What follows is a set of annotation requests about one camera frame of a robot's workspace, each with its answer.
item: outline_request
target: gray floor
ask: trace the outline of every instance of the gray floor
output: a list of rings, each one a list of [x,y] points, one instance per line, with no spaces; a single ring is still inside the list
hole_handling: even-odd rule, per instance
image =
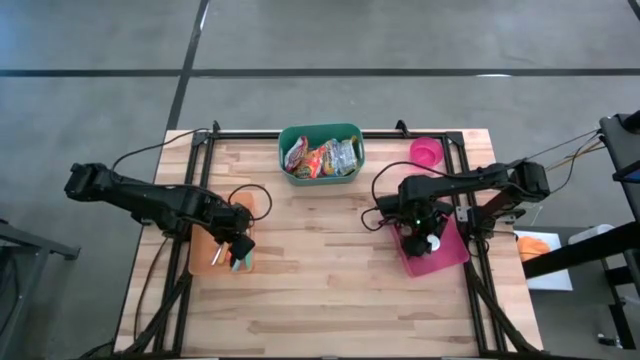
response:
[[[0,69],[180,68],[197,6],[5,0]],[[217,0],[195,67],[621,68],[640,67],[638,59],[640,21],[625,0]],[[47,267],[30,314],[29,358],[78,356],[113,336],[140,228],[116,208],[67,200],[62,188],[73,162],[111,163],[158,142],[176,85],[177,78],[0,78],[0,217],[82,246],[75,263]],[[404,119],[411,127],[489,128],[498,160],[509,161],[594,129],[602,116],[637,110],[638,89],[640,77],[192,79],[178,128],[214,119],[228,129],[329,121],[389,128]],[[121,171],[151,180],[157,156],[138,155]],[[521,223],[630,221],[612,172],[606,152],[585,156],[570,185]],[[566,169],[549,176],[555,186]],[[601,285],[588,294],[598,299]],[[606,318],[594,315],[605,302],[595,302],[563,318],[571,303],[534,294],[546,349],[637,356],[575,348],[576,336],[593,341],[595,330],[560,323]]]

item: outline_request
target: wooden tabletop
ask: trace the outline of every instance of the wooden tabletop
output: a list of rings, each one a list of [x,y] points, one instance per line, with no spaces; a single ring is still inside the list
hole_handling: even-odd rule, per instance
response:
[[[472,169],[495,161],[488,130],[460,131]],[[181,133],[169,131],[166,138]],[[276,140],[216,141],[209,189],[223,195],[241,184],[261,184],[273,197],[273,210],[255,225],[252,273],[194,277],[182,355],[477,355],[462,265],[409,278],[389,231],[371,233],[360,222],[360,213],[374,205],[373,177],[387,164],[407,160],[410,142],[366,140],[366,164],[351,184],[294,187],[280,173]],[[186,136],[163,149],[157,183],[184,181],[190,143]],[[196,182],[203,154],[198,159]],[[444,171],[444,164],[439,169]],[[389,170],[379,179],[377,192],[397,191],[410,173],[419,171],[406,166]],[[260,191],[253,195],[259,216],[267,199]],[[477,193],[479,204],[494,195]],[[376,216],[370,216],[372,225]],[[510,235],[496,235],[489,257],[498,302],[525,338],[541,348],[516,243]],[[163,240],[157,228],[142,233],[116,350],[133,341],[136,305]],[[159,307],[170,243],[149,284],[138,331]],[[491,339],[488,311],[483,310]],[[175,313],[167,344],[173,339]]]

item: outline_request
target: orange tray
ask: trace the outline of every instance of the orange tray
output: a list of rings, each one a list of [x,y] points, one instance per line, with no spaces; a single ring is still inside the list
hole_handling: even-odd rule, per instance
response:
[[[249,192],[241,192],[233,195],[233,201],[244,205],[251,213],[254,210],[253,195]],[[253,228],[249,228],[249,237],[253,238]],[[224,244],[223,253],[218,258],[216,265],[211,265],[213,257],[218,250],[218,243],[213,236],[199,225],[193,225],[191,232],[191,254],[189,256],[189,272],[194,276],[210,276],[220,274],[243,274],[253,270],[255,264],[255,251],[252,250],[250,268],[241,267],[238,271],[231,271],[229,259],[226,256],[229,244]]]

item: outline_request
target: pink plastic bowl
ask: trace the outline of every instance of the pink plastic bowl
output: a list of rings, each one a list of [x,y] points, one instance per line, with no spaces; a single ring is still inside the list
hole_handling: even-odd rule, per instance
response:
[[[411,161],[423,166],[438,165],[443,156],[444,151],[440,142],[428,137],[415,139],[409,148]]]

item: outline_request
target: green plastic bin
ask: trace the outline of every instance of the green plastic bin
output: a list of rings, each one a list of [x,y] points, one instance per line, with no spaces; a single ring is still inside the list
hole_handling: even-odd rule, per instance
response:
[[[289,174],[284,169],[284,157],[287,151],[296,143],[300,136],[306,136],[309,140],[309,148],[317,148],[327,140],[336,139],[342,141],[350,139],[353,135],[358,137],[358,148],[356,155],[358,156],[358,168],[347,176],[320,177],[316,179],[298,179]],[[303,125],[291,126],[280,133],[278,137],[278,147],[280,148],[280,170],[287,180],[295,186],[311,186],[311,185],[333,185],[346,184],[353,181],[364,166],[364,140],[362,131],[353,124],[324,124],[324,125]]]

